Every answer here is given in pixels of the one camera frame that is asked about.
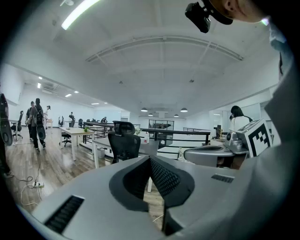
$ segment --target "office desk leg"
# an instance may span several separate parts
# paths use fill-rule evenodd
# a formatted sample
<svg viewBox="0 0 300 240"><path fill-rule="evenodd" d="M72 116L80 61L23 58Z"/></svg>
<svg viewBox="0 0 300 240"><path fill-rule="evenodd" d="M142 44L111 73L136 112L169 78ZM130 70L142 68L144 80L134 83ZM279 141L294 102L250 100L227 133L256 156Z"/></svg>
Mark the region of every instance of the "office desk leg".
<svg viewBox="0 0 300 240"><path fill-rule="evenodd" d="M150 193L150 192L151 192L151 189L152 189L152 179L149 178L147 192Z"/></svg>
<svg viewBox="0 0 300 240"><path fill-rule="evenodd" d="M93 143L95 168L99 168L97 145Z"/></svg>
<svg viewBox="0 0 300 240"><path fill-rule="evenodd" d="M61 142L62 142L62 136L61 136L61 129L60 129L60 148L62 148Z"/></svg>
<svg viewBox="0 0 300 240"><path fill-rule="evenodd" d="M95 152L94 152L94 143L93 143L93 141L95 140L95 133L93 132L93 134L92 134L92 154L94 154Z"/></svg>
<svg viewBox="0 0 300 240"><path fill-rule="evenodd" d="M72 155L73 155L73 161L76 161L76 156L75 156L75 136L71 135L71 142L72 142Z"/></svg>

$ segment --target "ceiling light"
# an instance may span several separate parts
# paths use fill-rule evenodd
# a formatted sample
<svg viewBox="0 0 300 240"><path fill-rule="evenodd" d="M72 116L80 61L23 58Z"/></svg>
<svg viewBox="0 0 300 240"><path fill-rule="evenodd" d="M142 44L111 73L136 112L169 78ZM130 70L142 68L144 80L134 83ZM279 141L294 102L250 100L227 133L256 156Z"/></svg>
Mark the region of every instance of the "ceiling light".
<svg viewBox="0 0 300 240"><path fill-rule="evenodd" d="M75 8L73 10L73 12L65 19L65 21L62 23L61 27L64 30L67 30L68 27L85 11L87 10L89 7L91 7L92 5L94 5L96 2L98 2L99 0L84 0L81 4L79 4L77 6L77 8Z"/></svg>

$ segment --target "chair headrest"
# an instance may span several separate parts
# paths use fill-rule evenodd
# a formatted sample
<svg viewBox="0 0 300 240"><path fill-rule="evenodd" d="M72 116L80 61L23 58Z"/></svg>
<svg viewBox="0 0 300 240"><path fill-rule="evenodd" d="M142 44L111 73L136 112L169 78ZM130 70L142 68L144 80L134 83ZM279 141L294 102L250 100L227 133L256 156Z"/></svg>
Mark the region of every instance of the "chair headrest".
<svg viewBox="0 0 300 240"><path fill-rule="evenodd" d="M134 134L135 127L131 122L124 121L112 121L114 123L114 131L117 135Z"/></svg>

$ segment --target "black hair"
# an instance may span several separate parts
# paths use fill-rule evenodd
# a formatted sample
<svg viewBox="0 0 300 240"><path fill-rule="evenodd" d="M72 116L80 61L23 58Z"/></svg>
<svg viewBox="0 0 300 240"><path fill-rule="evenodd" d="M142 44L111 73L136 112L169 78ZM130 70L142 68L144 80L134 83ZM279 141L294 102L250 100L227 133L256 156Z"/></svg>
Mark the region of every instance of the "black hair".
<svg viewBox="0 0 300 240"><path fill-rule="evenodd" d="M231 108L231 113L233 114L234 118L244 116L243 111L241 110L241 108L239 106L233 106Z"/></svg>
<svg viewBox="0 0 300 240"><path fill-rule="evenodd" d="M41 101L39 100L39 98L37 98L37 99L36 99L36 106L37 106L38 109L41 109L40 102L41 102Z"/></svg>

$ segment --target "white shirt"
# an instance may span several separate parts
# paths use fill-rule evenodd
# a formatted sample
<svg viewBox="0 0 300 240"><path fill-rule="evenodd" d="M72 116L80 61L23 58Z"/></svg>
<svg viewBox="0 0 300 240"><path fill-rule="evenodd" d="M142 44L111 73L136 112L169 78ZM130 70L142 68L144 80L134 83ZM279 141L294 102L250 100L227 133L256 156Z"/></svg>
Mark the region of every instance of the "white shirt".
<svg viewBox="0 0 300 240"><path fill-rule="evenodd" d="M249 123L249 118L244 116L231 119L229 130L237 131Z"/></svg>

